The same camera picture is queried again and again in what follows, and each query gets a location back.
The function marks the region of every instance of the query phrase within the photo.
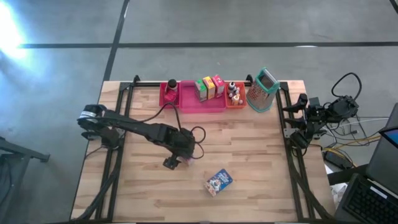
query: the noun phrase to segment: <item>keyboard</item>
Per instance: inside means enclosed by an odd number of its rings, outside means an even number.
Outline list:
[[[398,200],[361,176],[355,178],[343,209],[363,223],[398,223]]]

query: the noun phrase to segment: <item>laptop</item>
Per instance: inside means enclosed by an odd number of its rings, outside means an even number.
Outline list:
[[[335,218],[358,223],[398,223],[398,103],[378,142],[366,176],[354,174]]]

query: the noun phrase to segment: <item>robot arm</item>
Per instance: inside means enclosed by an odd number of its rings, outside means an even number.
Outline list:
[[[100,137],[102,145],[108,149],[117,149],[126,131],[144,136],[148,141],[163,146],[172,153],[163,163],[169,169],[178,166],[180,161],[177,157],[192,158],[195,148],[195,137],[185,128],[178,130],[167,124],[147,124],[117,114],[103,105],[86,105],[78,124],[86,130],[81,134],[83,137],[88,140]]]

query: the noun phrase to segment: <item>cereal box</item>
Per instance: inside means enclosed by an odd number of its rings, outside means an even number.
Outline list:
[[[198,97],[199,101],[207,100],[207,89],[203,80],[195,81],[195,94]]]
[[[206,181],[205,187],[210,192],[211,196],[216,196],[226,186],[232,183],[232,177],[226,172],[225,169],[221,169],[212,178]]]
[[[214,85],[216,86],[216,97],[223,96],[224,93],[224,80],[221,79],[219,75],[215,75],[213,78]]]
[[[203,83],[207,88],[207,100],[213,99],[216,95],[216,86],[210,77],[203,78]]]

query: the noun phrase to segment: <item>wooden table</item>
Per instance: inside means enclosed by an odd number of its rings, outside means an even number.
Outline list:
[[[304,83],[297,80],[288,81],[288,84],[292,103],[295,103],[299,94],[305,93]],[[114,110],[118,90],[119,82],[104,82],[99,104]],[[131,117],[148,118],[158,110],[158,88],[134,88]],[[257,113],[247,105],[242,110],[223,113],[180,113],[180,119],[184,128],[202,126],[206,129],[207,136],[202,143],[205,156],[191,166],[180,164],[175,170],[169,170],[162,165],[170,156],[168,150],[151,144],[142,136],[127,133],[114,222],[297,220],[275,101],[264,113]],[[177,126],[173,110],[165,110],[151,122]],[[199,129],[194,135],[197,139],[203,136]],[[87,153],[99,146],[99,141],[91,142]],[[197,147],[194,156],[200,154]],[[105,150],[98,151],[85,161],[72,218],[82,214],[98,193],[105,156]],[[319,148],[308,148],[304,161],[312,192],[326,210],[334,214],[335,206]],[[213,198],[203,183],[222,168],[231,174],[234,182]],[[300,198],[306,210],[302,192]]]

